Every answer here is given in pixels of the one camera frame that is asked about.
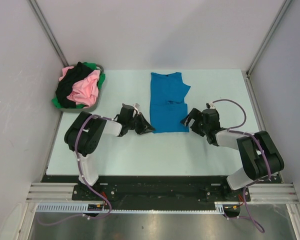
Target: white panel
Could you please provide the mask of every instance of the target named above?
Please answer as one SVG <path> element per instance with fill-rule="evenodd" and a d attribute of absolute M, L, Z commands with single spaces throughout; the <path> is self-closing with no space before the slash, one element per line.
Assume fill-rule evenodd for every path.
<path fill-rule="evenodd" d="M 252 73 L 265 125 L 300 200 L 300 0 L 292 3 Z"/>
<path fill-rule="evenodd" d="M 0 0 L 0 226 L 43 170 L 61 67 L 27 1 Z"/>
<path fill-rule="evenodd" d="M 115 117 L 121 104 L 140 104 L 139 110 L 150 121 L 149 70 L 106 71 L 100 102 L 94 113 Z M 168 74 L 176 70 L 154 72 Z M 180 70 L 183 82 L 191 86 L 185 102 L 188 111 L 203 110 L 206 102 L 228 98 L 242 104 L 248 119 L 242 128 L 246 132 L 258 130 L 256 119 L 240 70 Z M 215 104 L 223 127 L 243 121 L 243 113 L 234 104 Z M 64 113 L 52 156 L 48 175 L 78 175 L 77 160 L 64 142 L 76 113 Z M 242 167 L 239 152 L 215 147 L 194 132 L 148 133 L 138 136 L 134 131 L 123 137 L 103 134 L 90 160 L 100 175 L 230 175 Z"/>
<path fill-rule="evenodd" d="M 284 0 L 38 0 L 67 60 L 108 70 L 242 69 Z"/>

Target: black cloth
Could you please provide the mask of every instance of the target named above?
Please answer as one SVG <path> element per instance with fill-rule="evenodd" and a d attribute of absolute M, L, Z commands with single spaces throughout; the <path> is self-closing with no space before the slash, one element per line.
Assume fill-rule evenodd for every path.
<path fill-rule="evenodd" d="M 92 72 L 93 69 L 81 62 L 78 62 L 74 68 L 69 69 L 66 72 L 64 78 L 59 82 L 55 91 L 56 98 L 62 107 L 65 109 L 76 108 L 76 102 L 67 99 L 67 96 L 72 93 L 72 86 L 76 82 L 83 80 Z"/>

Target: wall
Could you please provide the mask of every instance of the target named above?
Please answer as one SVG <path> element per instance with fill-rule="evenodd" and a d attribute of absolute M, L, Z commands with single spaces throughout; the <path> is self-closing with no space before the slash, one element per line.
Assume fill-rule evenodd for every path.
<path fill-rule="evenodd" d="M 70 64 L 247 70 L 284 0 L 38 0 Z"/>
<path fill-rule="evenodd" d="M 266 128 L 300 200 L 300 0 L 294 1 L 252 73 Z"/>
<path fill-rule="evenodd" d="M 62 65 L 26 0 L 0 0 L 0 226 L 43 170 Z"/>

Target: pink cloth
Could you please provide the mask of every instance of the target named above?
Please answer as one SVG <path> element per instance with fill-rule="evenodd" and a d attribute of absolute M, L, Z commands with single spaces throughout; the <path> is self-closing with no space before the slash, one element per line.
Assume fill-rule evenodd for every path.
<path fill-rule="evenodd" d="M 77 81 L 72 86 L 72 92 L 66 98 L 77 105 L 84 104 L 91 107 L 97 101 L 99 89 L 97 82 L 100 78 L 100 70 L 94 70 L 85 79 Z"/>
<path fill-rule="evenodd" d="M 65 75 L 67 74 L 68 70 L 69 70 L 69 69 L 73 69 L 73 68 L 74 68 L 74 66 L 67 66 L 67 67 L 62 68 L 62 76 L 59 77 L 59 82 L 60 82 L 62 79 L 64 79 L 64 77 L 65 77 Z"/>

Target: gray floor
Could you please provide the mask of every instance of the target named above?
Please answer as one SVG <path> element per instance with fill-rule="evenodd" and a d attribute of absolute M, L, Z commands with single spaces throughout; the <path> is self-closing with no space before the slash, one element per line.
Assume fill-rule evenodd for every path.
<path fill-rule="evenodd" d="M 213 214 L 112 214 L 105 219 L 73 218 L 56 226 L 41 226 L 35 220 L 29 240 L 295 240 L 285 205 L 254 205 L 254 218 L 265 228 L 258 232 L 244 219 L 227 221 Z M 241 210 L 246 216 L 246 209 Z M 37 213 L 52 223 L 68 213 Z"/>

